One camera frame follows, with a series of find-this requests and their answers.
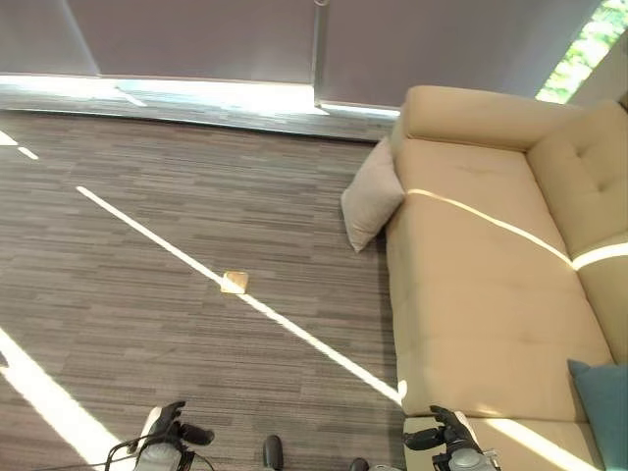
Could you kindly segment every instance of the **sofa armrest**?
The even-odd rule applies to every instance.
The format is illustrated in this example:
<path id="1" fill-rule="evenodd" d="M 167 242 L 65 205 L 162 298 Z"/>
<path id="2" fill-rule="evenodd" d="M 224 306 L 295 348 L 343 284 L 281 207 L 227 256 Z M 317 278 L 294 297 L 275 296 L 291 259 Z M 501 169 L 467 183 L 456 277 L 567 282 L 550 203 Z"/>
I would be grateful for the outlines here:
<path id="1" fill-rule="evenodd" d="M 490 91 L 415 86 L 408 90 L 393 140 L 422 138 L 526 151 L 581 111 Z"/>

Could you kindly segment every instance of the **gray window shade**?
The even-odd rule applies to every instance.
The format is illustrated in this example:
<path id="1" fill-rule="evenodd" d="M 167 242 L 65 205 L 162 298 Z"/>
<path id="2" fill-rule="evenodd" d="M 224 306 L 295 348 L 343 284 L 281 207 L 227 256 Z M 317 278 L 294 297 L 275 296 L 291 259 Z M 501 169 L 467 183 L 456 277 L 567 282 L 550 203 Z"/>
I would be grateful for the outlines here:
<path id="1" fill-rule="evenodd" d="M 0 0 L 0 74 L 98 74 L 63 0 Z"/>
<path id="2" fill-rule="evenodd" d="M 70 0 L 103 75 L 309 82 L 309 0 Z"/>
<path id="3" fill-rule="evenodd" d="M 323 100 L 436 84 L 534 96 L 599 0 L 332 0 Z"/>

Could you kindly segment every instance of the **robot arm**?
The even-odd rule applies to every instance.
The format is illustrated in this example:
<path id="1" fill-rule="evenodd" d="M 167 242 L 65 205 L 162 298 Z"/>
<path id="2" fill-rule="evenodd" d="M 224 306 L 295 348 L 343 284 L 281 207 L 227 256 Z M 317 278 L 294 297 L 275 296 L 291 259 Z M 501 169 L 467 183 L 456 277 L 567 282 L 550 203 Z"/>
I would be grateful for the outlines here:
<path id="1" fill-rule="evenodd" d="M 432 458 L 436 471 L 500 471 L 493 453 L 483 453 L 473 433 L 455 413 L 432 405 L 437 422 L 443 425 L 414 434 L 403 434 L 403 442 L 410 449 L 431 449 L 445 445 L 445 453 Z"/>

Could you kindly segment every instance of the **black cable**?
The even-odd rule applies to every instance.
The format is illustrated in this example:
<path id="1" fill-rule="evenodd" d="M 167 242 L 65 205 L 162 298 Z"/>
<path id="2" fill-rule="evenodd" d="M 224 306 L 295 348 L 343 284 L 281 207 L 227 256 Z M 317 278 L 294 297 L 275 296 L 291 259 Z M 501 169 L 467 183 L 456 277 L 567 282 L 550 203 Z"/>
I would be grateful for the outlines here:
<path id="1" fill-rule="evenodd" d="M 117 463 L 118 461 L 124 461 L 125 459 L 131 459 L 131 458 L 137 458 L 137 455 L 131 454 L 129 456 L 125 456 L 124 458 L 114 459 L 113 461 L 110 461 L 110 462 Z M 90 468 L 92 466 L 104 466 L 105 464 L 107 464 L 107 461 L 105 461 L 104 463 L 94 463 L 94 464 L 68 464 L 66 466 L 53 466 L 52 468 L 34 468 L 34 469 L 31 469 L 30 471 L 55 471 L 58 469 Z"/>
<path id="2" fill-rule="evenodd" d="M 211 469 L 212 471 L 216 471 L 214 469 L 214 466 L 212 466 L 212 463 L 210 463 L 209 459 L 207 459 L 205 456 L 203 456 L 202 454 L 198 454 L 198 453 L 195 453 L 194 456 L 202 459 L 203 461 L 205 461 L 205 463 L 207 463 L 207 466 L 209 466 L 209 469 Z"/>

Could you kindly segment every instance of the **beige sofa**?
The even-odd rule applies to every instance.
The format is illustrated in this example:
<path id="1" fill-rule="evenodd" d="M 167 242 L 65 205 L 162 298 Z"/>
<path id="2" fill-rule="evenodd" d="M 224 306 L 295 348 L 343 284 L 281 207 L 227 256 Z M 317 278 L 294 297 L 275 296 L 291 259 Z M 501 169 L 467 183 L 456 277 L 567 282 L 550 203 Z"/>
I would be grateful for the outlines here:
<path id="1" fill-rule="evenodd" d="M 628 242 L 626 112 L 418 86 L 392 152 L 406 431 L 434 427 L 438 404 L 473 418 L 504 471 L 601 467 L 567 359 L 628 361 L 628 257 L 588 259 Z M 408 469 L 434 452 L 407 449 Z"/>

